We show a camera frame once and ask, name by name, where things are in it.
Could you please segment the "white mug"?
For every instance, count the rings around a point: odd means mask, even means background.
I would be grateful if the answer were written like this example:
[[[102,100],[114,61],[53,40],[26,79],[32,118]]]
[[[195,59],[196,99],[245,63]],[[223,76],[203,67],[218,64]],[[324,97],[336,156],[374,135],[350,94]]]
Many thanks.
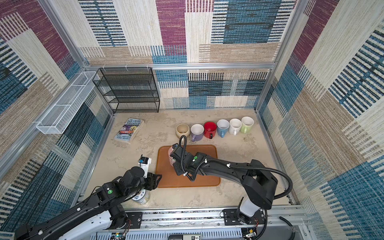
[[[233,136],[236,136],[242,127],[242,122],[239,119],[231,119],[230,120],[230,127],[229,127],[229,133]]]

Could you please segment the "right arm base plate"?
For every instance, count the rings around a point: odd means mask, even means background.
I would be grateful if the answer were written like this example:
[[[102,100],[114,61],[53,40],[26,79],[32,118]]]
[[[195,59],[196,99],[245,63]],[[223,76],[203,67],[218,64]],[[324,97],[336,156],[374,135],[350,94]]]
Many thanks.
[[[263,225],[266,221],[266,214],[263,210],[256,211],[252,217],[248,217],[238,209],[224,209],[222,213],[226,226],[256,225],[257,223]]]

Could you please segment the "purple mug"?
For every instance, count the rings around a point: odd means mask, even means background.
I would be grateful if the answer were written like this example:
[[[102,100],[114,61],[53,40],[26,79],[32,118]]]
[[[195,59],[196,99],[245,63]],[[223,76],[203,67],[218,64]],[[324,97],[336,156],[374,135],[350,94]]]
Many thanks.
[[[204,126],[201,125],[201,124],[194,124],[192,127],[191,127],[191,141],[192,142],[198,142],[200,140],[202,140],[203,136],[204,136]]]

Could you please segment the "blue dotted mug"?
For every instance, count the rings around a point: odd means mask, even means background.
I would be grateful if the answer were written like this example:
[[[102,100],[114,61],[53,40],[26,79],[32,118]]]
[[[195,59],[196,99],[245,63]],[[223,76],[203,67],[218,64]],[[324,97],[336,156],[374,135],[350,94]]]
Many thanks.
[[[221,138],[225,136],[230,127],[230,123],[227,120],[221,119],[217,122],[217,134]]]

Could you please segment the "red mug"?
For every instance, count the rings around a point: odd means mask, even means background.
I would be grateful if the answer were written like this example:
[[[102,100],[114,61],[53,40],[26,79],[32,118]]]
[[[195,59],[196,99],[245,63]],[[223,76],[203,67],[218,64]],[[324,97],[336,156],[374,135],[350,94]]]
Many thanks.
[[[214,122],[208,121],[204,123],[204,136],[207,139],[213,139],[217,131],[217,125]]]

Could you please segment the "brown plastic tray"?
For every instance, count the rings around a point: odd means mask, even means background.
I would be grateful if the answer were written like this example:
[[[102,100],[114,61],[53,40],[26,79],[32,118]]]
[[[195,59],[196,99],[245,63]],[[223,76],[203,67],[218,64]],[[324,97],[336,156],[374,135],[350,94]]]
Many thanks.
[[[194,182],[187,177],[178,176],[169,160],[169,150],[171,146],[159,148],[156,174],[162,175],[159,188],[187,188],[187,187],[215,187],[221,182],[221,178],[213,176],[198,175]],[[187,147],[187,152],[196,154],[197,152],[206,153],[212,157],[217,157],[217,149],[214,145],[192,145]]]

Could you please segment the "pink ghost mug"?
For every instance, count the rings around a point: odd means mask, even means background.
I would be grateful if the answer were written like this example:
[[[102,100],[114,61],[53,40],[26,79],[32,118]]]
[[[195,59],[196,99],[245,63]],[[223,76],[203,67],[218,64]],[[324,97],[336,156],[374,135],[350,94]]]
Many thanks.
[[[171,153],[174,151],[174,148],[173,146],[170,146],[169,150],[168,150],[168,156],[169,156],[169,162],[170,162],[170,165],[173,166],[173,164],[176,162],[176,160],[171,156]]]

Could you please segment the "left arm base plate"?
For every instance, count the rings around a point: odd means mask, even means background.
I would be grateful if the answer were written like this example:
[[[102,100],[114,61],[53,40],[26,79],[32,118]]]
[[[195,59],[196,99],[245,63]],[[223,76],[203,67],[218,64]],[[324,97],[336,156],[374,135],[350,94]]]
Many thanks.
[[[122,230],[139,229],[142,224],[143,212],[126,212],[126,219]]]

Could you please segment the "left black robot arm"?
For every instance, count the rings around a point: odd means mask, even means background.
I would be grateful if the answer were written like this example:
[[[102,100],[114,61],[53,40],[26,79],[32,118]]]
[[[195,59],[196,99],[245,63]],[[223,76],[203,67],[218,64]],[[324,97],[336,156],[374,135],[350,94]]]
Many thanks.
[[[142,190],[155,190],[162,175],[147,173],[140,167],[132,167],[123,176],[97,188],[89,197],[38,225],[25,224],[15,231],[15,240],[57,240],[92,217],[107,213],[111,223],[107,228],[120,229],[127,225],[128,217],[122,203],[133,199]]]

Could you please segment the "beige ceramic teapot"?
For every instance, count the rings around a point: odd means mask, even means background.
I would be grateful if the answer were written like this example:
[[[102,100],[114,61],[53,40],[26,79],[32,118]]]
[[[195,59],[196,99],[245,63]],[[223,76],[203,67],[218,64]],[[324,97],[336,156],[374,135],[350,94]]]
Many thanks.
[[[191,134],[190,127],[187,124],[179,124],[176,127],[176,136],[179,139],[181,138],[181,136],[186,136],[188,138],[190,134]]]

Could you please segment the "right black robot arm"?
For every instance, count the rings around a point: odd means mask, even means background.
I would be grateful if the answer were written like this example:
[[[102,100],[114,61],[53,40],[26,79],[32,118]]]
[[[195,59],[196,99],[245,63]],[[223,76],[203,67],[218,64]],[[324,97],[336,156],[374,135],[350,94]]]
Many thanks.
[[[184,175],[192,182],[197,176],[219,177],[245,189],[247,196],[235,213],[238,222],[250,224],[258,210],[272,208],[278,180],[260,161],[234,163],[199,152],[193,155],[179,144],[172,145],[171,150],[169,156],[178,176]]]

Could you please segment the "light green mug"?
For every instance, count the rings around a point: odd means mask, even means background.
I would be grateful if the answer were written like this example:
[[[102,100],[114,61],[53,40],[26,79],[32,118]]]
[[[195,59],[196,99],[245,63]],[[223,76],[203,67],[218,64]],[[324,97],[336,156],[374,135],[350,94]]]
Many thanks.
[[[250,130],[252,129],[252,126],[255,123],[255,121],[251,117],[248,117],[248,116],[243,117],[241,119],[241,122],[242,122],[242,127],[241,127],[240,132],[243,134],[249,133]]]

